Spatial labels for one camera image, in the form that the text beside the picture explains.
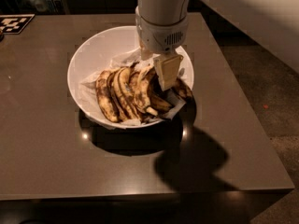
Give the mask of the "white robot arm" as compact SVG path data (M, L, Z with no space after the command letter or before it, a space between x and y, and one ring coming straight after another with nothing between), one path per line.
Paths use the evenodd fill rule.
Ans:
M189 14L213 11L299 73L299 0L137 0L139 40L172 52L187 34Z

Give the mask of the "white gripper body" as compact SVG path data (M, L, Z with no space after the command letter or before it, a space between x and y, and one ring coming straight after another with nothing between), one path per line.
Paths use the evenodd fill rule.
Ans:
M171 25L157 25L141 17L139 8L135 10L136 30L143 46L153 53L171 52L182 45L186 38L188 18Z

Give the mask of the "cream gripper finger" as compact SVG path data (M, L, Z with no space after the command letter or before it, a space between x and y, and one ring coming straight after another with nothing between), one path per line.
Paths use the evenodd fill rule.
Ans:
M175 85L183 56L177 53L161 54L153 59L154 68L162 91Z
M153 52L146 46L142 39L139 39L141 59L146 61L153 56Z

